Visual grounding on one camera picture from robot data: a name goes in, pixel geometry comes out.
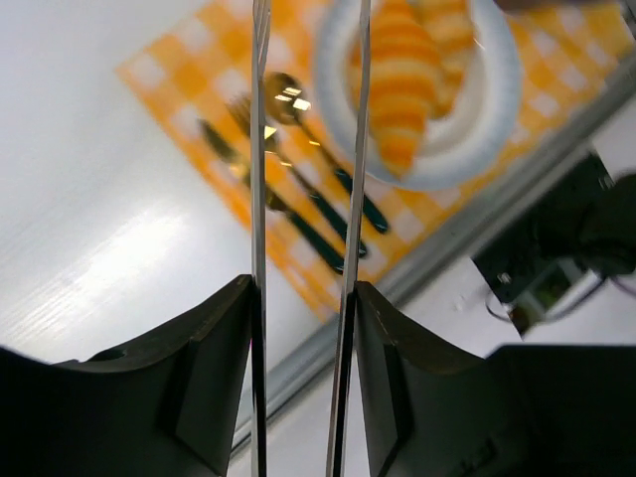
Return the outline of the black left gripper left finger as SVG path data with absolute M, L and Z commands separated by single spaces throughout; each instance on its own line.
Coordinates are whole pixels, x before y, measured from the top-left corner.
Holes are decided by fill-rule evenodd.
M 90 359 L 1 352 L 5 476 L 223 476 L 250 341 L 249 275 Z

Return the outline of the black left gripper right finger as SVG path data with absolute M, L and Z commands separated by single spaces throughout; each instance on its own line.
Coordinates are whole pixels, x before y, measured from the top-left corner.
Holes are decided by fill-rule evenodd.
M 375 476 L 631 476 L 635 350 L 506 345 L 480 358 L 356 286 Z

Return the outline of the metal tongs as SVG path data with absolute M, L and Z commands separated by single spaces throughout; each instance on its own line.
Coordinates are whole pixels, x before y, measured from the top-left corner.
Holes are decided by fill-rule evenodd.
M 371 68 L 371 3 L 360 11 L 362 83 L 357 118 L 356 153 L 350 221 L 346 239 L 344 278 L 338 322 L 334 382 L 327 446 L 326 474 L 340 476 L 345 463 L 347 411 L 356 316 L 355 282 L 358 277 L 359 242 L 364 206 L 365 166 L 368 139 L 368 102 Z M 251 474 L 267 474 L 266 464 L 266 272 L 265 272 L 265 166 L 263 76 L 269 45 L 270 3 L 252 3 L 250 137 L 251 275 L 254 296 L 251 326 Z

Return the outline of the croissant bread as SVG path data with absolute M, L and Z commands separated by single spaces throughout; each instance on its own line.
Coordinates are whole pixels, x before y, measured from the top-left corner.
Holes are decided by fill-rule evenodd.
M 435 42 L 405 1 L 384 1 L 372 13 L 369 120 L 387 170 L 411 171 L 441 90 Z

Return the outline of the striped bread roll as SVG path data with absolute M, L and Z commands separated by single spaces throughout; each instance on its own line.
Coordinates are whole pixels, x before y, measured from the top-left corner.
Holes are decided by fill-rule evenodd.
M 474 53 L 470 2 L 423 0 L 416 1 L 414 9 L 440 55 L 442 84 L 433 117 L 441 119 L 453 110 Z

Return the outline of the white blue-rimmed plate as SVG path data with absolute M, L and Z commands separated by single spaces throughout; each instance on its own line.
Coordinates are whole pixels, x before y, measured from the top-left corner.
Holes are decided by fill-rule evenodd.
M 314 104 L 328 137 L 348 161 L 354 159 L 357 110 L 346 85 L 346 58 L 359 29 L 361 4 L 335 1 L 327 7 L 314 40 Z M 504 13 L 492 1 L 470 5 L 476 48 L 455 106 L 431 121 L 411 172 L 394 177 L 378 147 L 367 147 L 366 171 L 375 179 L 411 191 L 450 188 L 484 172 L 514 129 L 521 101 L 521 65 Z

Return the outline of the yellow checkered cloth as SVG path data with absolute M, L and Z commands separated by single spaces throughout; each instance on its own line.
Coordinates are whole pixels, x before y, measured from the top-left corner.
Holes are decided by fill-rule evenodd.
M 289 74 L 311 103 L 306 124 L 353 176 L 353 161 L 329 139 L 314 104 L 314 40 L 335 1 L 275 1 L 271 5 L 265 77 Z M 595 99 L 606 79 L 635 47 L 619 3 L 554 6 L 504 13 L 521 65 L 521 101 L 514 129 L 497 159 L 481 174 L 450 188 L 401 189 L 367 173 L 359 276 L 377 281 L 479 193 L 557 132 Z M 251 89 L 252 5 L 214 1 L 126 62 L 121 78 L 154 119 L 217 190 L 244 225 L 250 222 L 248 187 L 206 142 L 207 120 L 249 161 L 247 103 Z M 360 32 L 346 58 L 346 85 L 356 110 L 360 96 Z M 342 256 L 350 194 L 320 152 L 293 125 L 267 111 L 266 185 L 297 211 Z M 321 318 L 338 309 L 342 274 L 334 272 L 295 226 L 265 207 L 268 257 Z

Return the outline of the purple mug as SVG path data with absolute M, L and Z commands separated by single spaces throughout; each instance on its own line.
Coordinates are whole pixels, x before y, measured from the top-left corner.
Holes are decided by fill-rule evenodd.
M 606 3 L 606 0 L 496 0 L 504 11 L 518 12 L 554 6 L 586 6 Z

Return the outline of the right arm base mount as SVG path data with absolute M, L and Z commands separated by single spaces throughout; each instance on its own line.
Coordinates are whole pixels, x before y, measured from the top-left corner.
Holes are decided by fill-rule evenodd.
M 554 323 L 635 272 L 635 174 L 612 179 L 595 153 L 473 257 L 487 312 L 519 335 Z

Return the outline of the aluminium rail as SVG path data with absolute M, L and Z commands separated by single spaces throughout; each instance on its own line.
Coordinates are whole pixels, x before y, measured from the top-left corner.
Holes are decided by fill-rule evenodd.
M 457 258 L 473 255 L 581 161 L 592 136 L 635 94 L 635 56 L 612 73 L 602 94 L 532 154 L 512 165 L 377 284 L 397 306 L 411 301 Z M 335 320 L 319 328 L 267 375 L 266 415 L 274 418 L 334 360 Z

